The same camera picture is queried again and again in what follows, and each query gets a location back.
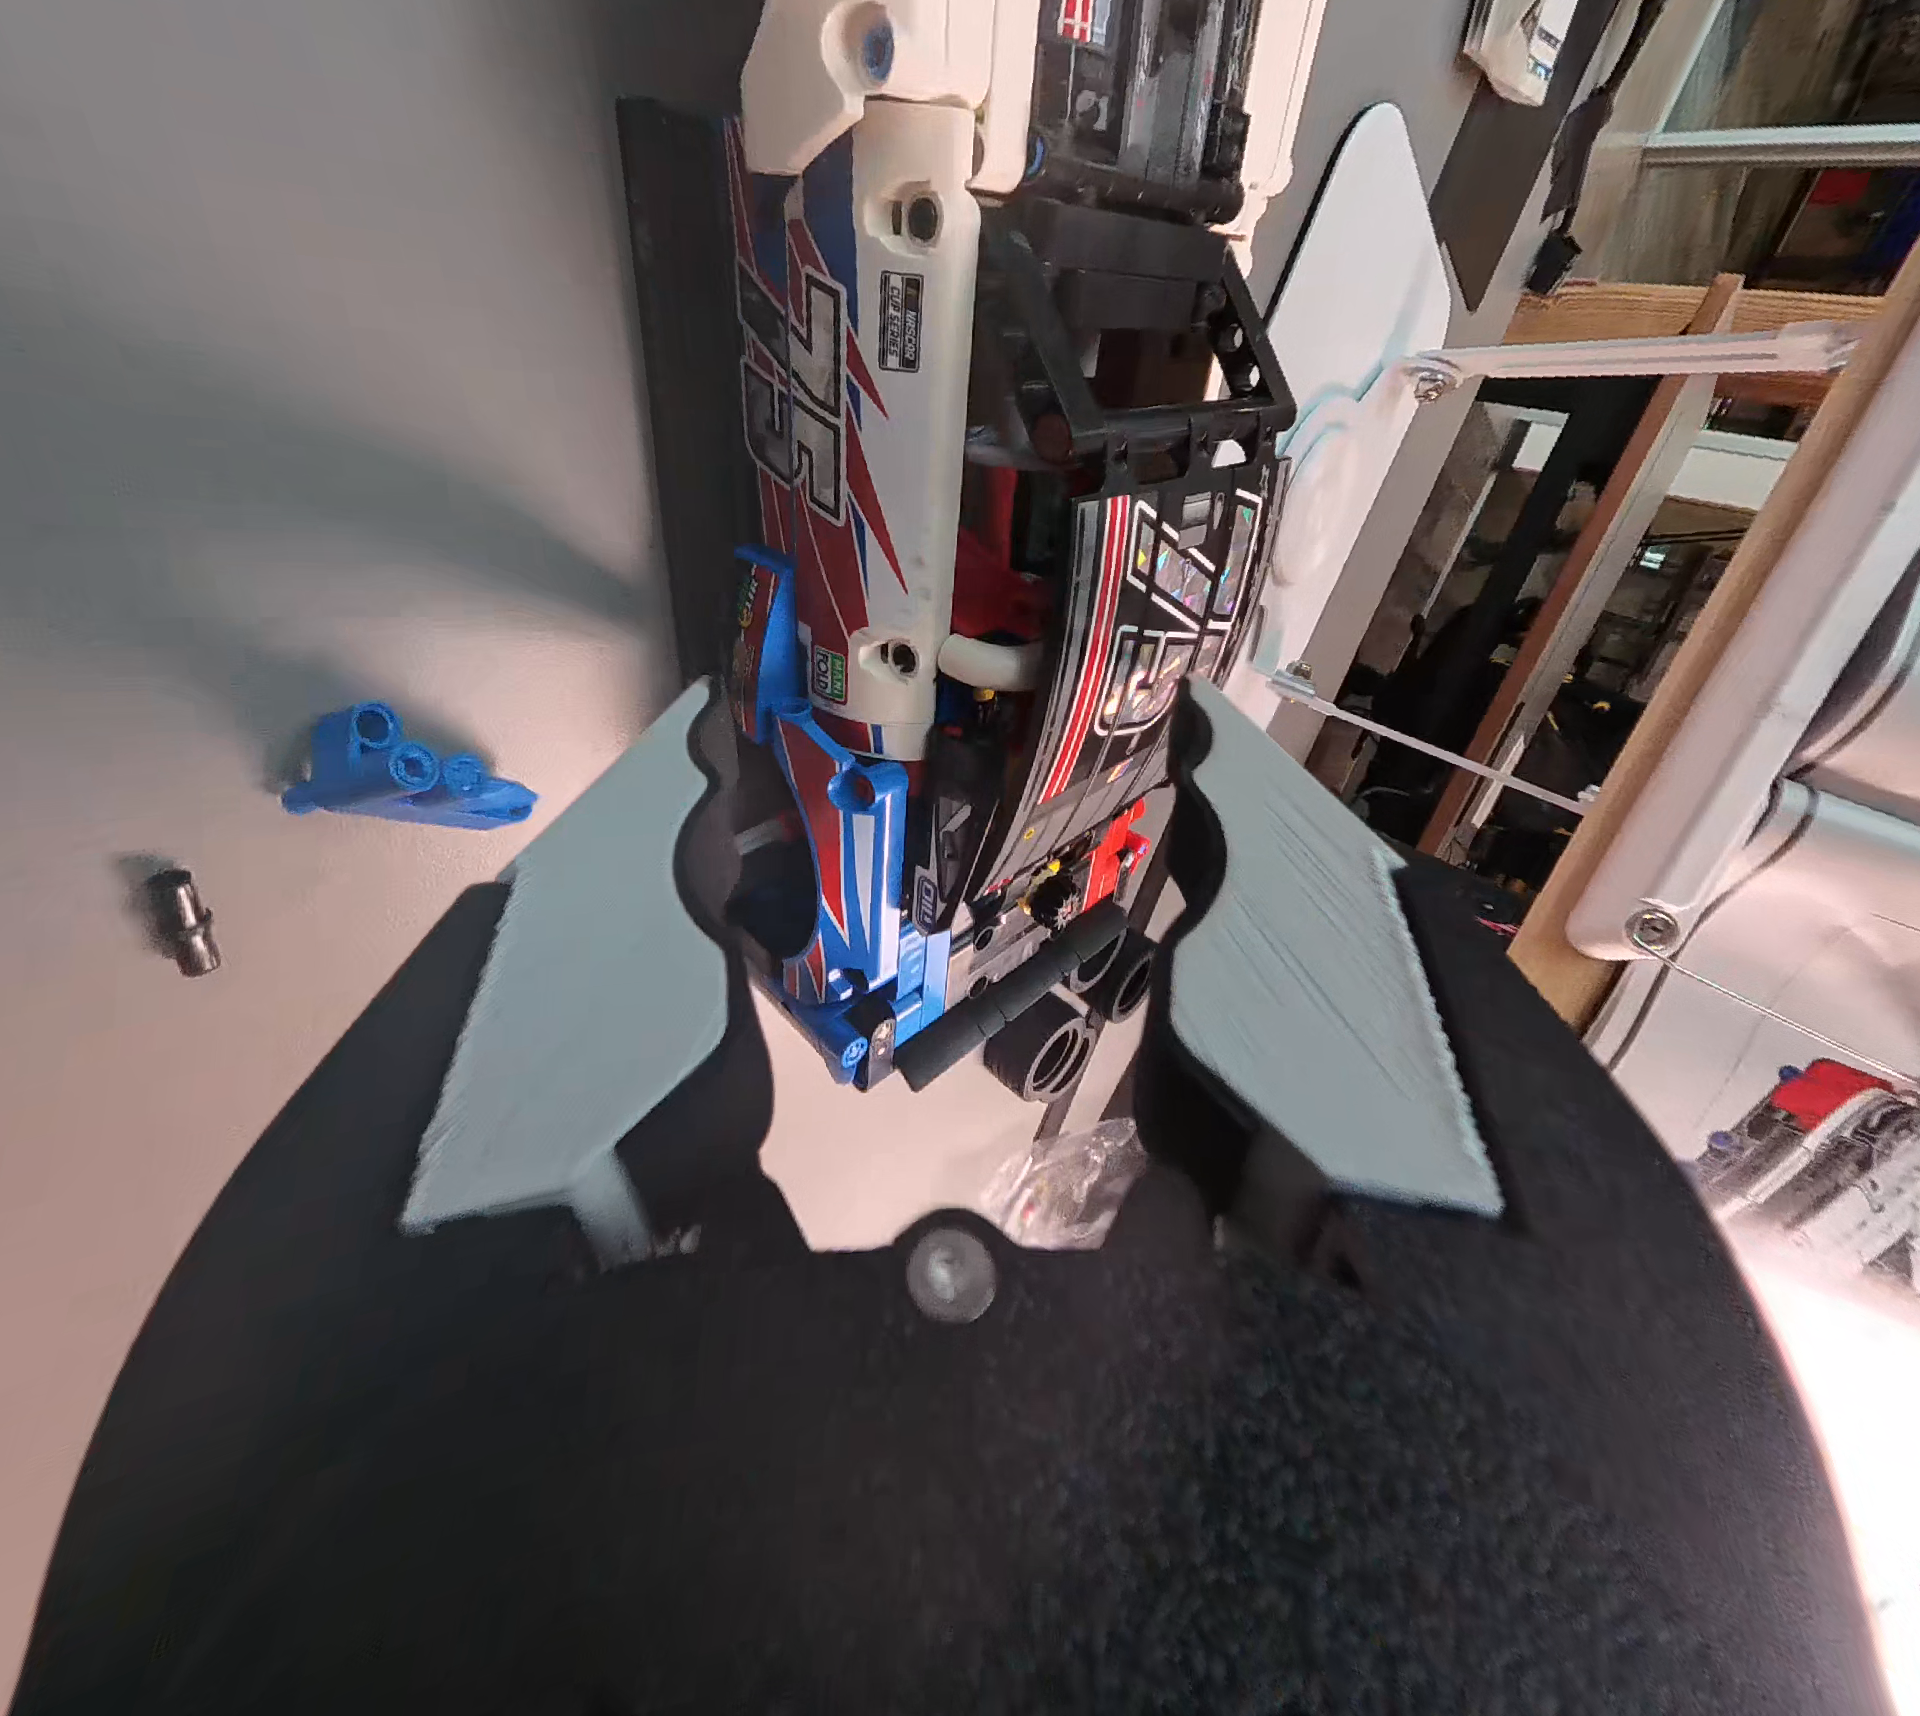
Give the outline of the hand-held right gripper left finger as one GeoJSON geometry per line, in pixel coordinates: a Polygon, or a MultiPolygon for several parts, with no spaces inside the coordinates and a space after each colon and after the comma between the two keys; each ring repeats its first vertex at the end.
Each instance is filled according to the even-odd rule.
{"type": "Polygon", "coordinates": [[[733,730],[692,682],[505,872],[397,1229],[561,1213],[604,1270],[716,1256],[765,1175],[733,730]]]}

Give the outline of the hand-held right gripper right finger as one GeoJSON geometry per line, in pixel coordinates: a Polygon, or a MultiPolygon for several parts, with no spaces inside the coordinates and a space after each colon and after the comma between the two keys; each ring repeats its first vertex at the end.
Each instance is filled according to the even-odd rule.
{"type": "Polygon", "coordinates": [[[1230,1258],[1333,1273],[1374,1218],[1503,1237],[1503,1186],[1400,864],[1211,682],[1170,724],[1165,872],[1132,1114],[1230,1258]]]}

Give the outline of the blue brick connector piece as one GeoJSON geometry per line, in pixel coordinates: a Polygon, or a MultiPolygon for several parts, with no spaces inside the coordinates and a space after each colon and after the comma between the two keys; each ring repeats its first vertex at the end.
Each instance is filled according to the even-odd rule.
{"type": "Polygon", "coordinates": [[[407,739],[384,702],[322,717],[307,735],[303,778],[280,792],[293,817],[338,815],[403,827],[494,834],[526,825],[538,795],[476,755],[438,755],[407,739]]]}

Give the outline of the toy brick race car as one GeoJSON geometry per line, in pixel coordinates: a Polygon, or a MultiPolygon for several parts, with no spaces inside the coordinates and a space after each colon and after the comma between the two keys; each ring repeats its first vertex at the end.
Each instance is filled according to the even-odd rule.
{"type": "Polygon", "coordinates": [[[1325,0],[760,0],[619,118],[681,667],[747,970],[922,1090],[1122,930],[1298,413],[1247,259],[1325,0]]]}

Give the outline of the black rubber toy tyre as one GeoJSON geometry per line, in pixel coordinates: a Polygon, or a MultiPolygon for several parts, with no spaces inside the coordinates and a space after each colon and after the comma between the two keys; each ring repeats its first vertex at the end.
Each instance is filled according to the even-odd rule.
{"type": "Polygon", "coordinates": [[[1095,1031],[1082,1008],[1045,995],[1008,1018],[979,1050],[987,1073],[1022,1103],[1072,1095],[1092,1056],[1095,1031]]]}
{"type": "Polygon", "coordinates": [[[1155,952],[1152,939],[1124,928],[1069,974],[1067,988],[1099,1029],[1124,1022],[1149,997],[1155,952]]]}

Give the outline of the clear plastic bag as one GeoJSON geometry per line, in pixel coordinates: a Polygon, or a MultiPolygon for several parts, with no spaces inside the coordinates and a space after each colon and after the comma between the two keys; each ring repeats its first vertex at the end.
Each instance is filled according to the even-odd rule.
{"type": "Polygon", "coordinates": [[[1146,1165],[1136,1122],[1101,1118],[1009,1157],[987,1178],[976,1213],[1019,1248],[1095,1252],[1146,1165]]]}

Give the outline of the small dark grey brick pin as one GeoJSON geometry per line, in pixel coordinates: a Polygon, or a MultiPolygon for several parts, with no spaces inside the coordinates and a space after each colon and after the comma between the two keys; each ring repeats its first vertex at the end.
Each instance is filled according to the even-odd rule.
{"type": "Polygon", "coordinates": [[[141,897],[155,947],[184,979],[202,981],[223,966],[211,908],[190,869],[151,870],[143,876],[141,897]]]}

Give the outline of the white metal book stand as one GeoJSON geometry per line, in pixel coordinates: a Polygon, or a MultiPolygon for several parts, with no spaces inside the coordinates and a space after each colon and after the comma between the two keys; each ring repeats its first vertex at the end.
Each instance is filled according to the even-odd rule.
{"type": "Polygon", "coordinates": [[[1893,322],[1889,297],[1865,312],[1811,319],[1806,299],[1773,300],[1773,317],[1746,302],[1735,279],[1697,292],[1671,337],[1601,337],[1442,344],[1452,322],[1452,281],[1433,234],[1401,112],[1368,108],[1340,144],[1306,230],[1279,282],[1268,332],[1295,399],[1282,464],[1285,495],[1260,588],[1260,633],[1250,667],[1298,708],[1336,717],[1287,670],[1307,660],[1354,550],[1422,407],[1484,385],[1634,388],[1643,407],[1605,471],[1594,514],[1523,636],[1465,751],[1403,739],[1416,755],[1452,768],[1484,792],[1529,792],[1564,818],[1581,818],[1567,859],[1592,863],[1613,841],[1619,790],[1553,797],[1518,774],[1523,744],[1545,723],[1549,694],[1571,670],[1605,591],[1667,496],[1697,416],[1722,385],[1830,381],[1878,352],[1893,322]]]}

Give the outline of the wooden frame rack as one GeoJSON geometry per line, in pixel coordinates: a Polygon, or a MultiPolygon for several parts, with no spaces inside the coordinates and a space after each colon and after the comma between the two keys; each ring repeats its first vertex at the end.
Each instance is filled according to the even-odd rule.
{"type": "Polygon", "coordinates": [[[1802,393],[1811,422],[1749,522],[1676,660],[1510,945],[1573,1031],[1595,1024],[1643,932],[1676,943],[1753,825],[1770,783],[1915,557],[1915,321],[1910,250],[1878,297],[1586,284],[1518,306],[1481,377],[1651,377],[1654,393],[1595,511],[1465,749],[1490,765],[1535,728],[1592,610],[1660,504],[1695,397],[1738,383],[1802,393]]]}

